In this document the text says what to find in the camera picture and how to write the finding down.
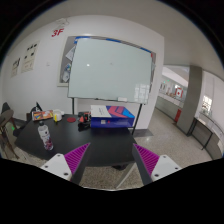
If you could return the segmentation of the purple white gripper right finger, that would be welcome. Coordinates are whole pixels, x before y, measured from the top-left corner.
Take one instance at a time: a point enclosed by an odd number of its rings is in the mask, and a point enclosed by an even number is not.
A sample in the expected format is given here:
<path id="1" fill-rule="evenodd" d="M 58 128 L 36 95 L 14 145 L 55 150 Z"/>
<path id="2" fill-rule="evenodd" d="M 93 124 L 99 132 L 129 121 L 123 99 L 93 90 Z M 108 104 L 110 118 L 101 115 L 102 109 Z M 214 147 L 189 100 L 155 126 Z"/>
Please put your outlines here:
<path id="1" fill-rule="evenodd" d="M 143 182 L 154 182 L 181 170 L 168 155 L 157 155 L 138 145 L 133 145 L 133 157 Z"/>

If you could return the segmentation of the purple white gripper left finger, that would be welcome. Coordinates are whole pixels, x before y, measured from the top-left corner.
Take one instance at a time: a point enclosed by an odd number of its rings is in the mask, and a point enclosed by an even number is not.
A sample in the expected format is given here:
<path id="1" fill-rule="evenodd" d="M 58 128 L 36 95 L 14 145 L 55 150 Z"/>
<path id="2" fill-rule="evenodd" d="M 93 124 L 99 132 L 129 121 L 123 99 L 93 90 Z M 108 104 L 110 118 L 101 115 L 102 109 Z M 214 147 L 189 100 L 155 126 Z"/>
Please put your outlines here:
<path id="1" fill-rule="evenodd" d="M 86 143 L 65 155 L 57 153 L 41 168 L 68 181 L 80 181 L 89 159 L 90 143 Z"/>

